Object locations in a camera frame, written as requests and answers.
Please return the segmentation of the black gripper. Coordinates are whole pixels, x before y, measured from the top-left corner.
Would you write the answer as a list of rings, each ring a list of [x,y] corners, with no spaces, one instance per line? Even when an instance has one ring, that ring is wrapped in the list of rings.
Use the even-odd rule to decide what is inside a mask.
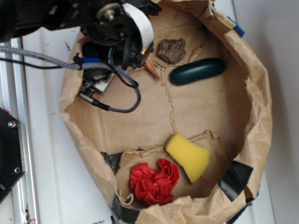
[[[95,51],[102,62],[118,66],[143,66],[154,49],[154,31],[150,15],[156,16],[161,7],[151,0],[131,3],[111,3],[102,7],[95,23],[81,28],[81,33],[94,44],[83,44],[83,55]]]

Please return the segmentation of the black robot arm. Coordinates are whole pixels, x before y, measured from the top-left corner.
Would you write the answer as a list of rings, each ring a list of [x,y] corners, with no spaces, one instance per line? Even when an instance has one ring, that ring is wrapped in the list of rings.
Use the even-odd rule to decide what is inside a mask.
[[[151,0],[0,0],[0,43],[39,28],[79,27],[95,44],[117,49],[127,66],[142,66],[153,50]]]

